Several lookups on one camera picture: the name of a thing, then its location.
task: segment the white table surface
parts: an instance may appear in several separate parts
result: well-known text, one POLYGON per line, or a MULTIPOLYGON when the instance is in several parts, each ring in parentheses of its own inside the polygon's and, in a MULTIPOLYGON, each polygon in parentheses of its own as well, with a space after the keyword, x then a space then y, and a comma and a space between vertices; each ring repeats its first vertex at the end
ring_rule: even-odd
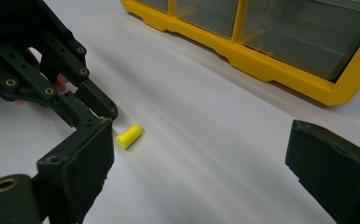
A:
MULTIPOLYGON (((334 224, 284 164, 293 119, 360 146, 360 92, 326 107, 161 33, 118 0, 47 0, 88 50, 90 78, 117 104, 113 128, 145 132, 116 161, 85 223, 334 224)), ((33 104, 0 99, 0 177, 35 162, 74 129, 33 104)))

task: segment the yellow storage bin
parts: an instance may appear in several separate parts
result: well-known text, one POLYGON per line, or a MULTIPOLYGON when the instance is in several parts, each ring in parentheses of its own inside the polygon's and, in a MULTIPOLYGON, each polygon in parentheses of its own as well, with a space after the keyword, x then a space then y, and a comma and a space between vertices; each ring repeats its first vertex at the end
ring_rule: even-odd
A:
POLYGON ((360 89, 360 1, 121 0, 160 31, 185 35, 262 81, 325 105, 360 89))

